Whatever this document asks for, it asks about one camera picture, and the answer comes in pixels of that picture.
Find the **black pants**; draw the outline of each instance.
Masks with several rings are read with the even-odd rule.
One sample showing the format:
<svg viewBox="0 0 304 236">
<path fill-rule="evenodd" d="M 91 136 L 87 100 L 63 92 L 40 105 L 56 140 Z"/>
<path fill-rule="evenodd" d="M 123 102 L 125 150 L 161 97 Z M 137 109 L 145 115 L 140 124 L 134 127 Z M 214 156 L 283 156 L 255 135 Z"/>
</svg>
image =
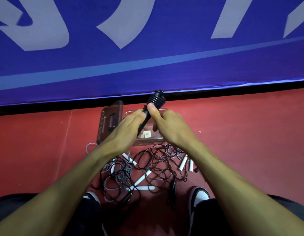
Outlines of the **black pants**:
<svg viewBox="0 0 304 236">
<path fill-rule="evenodd" d="M 12 194 L 0 197 L 0 221 L 28 202 L 36 194 Z M 304 221 L 304 206 L 289 199 L 270 195 L 275 201 Z M 63 235 L 104 235 L 100 204 L 82 198 Z M 193 215 L 190 235 L 234 235 L 216 199 L 200 202 Z"/>
</svg>

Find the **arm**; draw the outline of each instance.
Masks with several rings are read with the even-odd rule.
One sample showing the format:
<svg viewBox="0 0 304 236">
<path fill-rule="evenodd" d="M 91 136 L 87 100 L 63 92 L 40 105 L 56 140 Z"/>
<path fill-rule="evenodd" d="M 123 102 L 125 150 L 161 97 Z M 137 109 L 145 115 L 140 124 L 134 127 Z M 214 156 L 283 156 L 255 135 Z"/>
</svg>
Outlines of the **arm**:
<svg viewBox="0 0 304 236">
<path fill-rule="evenodd" d="M 180 114 L 148 110 L 161 134 L 200 168 L 237 235 L 304 235 L 304 222 L 221 162 L 191 131 Z"/>
<path fill-rule="evenodd" d="M 0 235 L 62 235 L 86 189 L 103 166 L 134 143 L 142 110 L 118 127 L 63 178 L 0 222 Z"/>
</svg>

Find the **person's left hand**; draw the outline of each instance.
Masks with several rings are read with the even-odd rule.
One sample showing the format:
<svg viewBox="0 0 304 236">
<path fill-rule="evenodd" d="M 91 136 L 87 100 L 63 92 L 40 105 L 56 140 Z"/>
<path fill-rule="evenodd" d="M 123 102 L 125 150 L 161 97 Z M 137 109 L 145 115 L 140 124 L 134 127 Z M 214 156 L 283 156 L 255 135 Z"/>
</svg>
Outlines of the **person's left hand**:
<svg viewBox="0 0 304 236">
<path fill-rule="evenodd" d="M 110 158 L 114 158 L 129 149 L 137 138 L 138 128 L 145 119 L 142 109 L 128 115 L 118 124 L 114 131 L 99 145 L 109 148 Z"/>
</svg>

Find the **shoe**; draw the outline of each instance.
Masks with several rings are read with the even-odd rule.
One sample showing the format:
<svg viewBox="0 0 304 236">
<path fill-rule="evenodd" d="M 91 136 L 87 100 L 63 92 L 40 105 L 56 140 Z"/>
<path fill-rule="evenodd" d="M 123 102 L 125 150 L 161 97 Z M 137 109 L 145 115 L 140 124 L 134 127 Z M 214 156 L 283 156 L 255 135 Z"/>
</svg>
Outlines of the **shoe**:
<svg viewBox="0 0 304 236">
<path fill-rule="evenodd" d="M 210 199 L 210 195 L 204 188 L 196 186 L 191 190 L 188 205 L 190 218 L 195 211 L 197 204 L 207 199 Z"/>
<path fill-rule="evenodd" d="M 98 199 L 98 197 L 96 196 L 96 194 L 95 194 L 94 192 L 92 192 L 92 191 L 87 191 L 87 192 L 85 192 L 82 198 L 86 198 L 86 199 L 90 199 L 90 200 L 95 200 L 95 201 L 97 201 L 99 204 L 101 204 L 101 203 L 99 202 L 99 199 Z"/>
</svg>

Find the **blue backdrop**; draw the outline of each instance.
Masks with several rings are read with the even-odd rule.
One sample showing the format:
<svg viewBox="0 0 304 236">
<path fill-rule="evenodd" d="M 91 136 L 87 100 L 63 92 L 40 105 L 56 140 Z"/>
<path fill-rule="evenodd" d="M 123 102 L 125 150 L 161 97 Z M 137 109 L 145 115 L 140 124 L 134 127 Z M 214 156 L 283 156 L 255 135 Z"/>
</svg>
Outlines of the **blue backdrop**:
<svg viewBox="0 0 304 236">
<path fill-rule="evenodd" d="M 304 0 L 0 0 L 0 105 L 304 80 Z"/>
</svg>

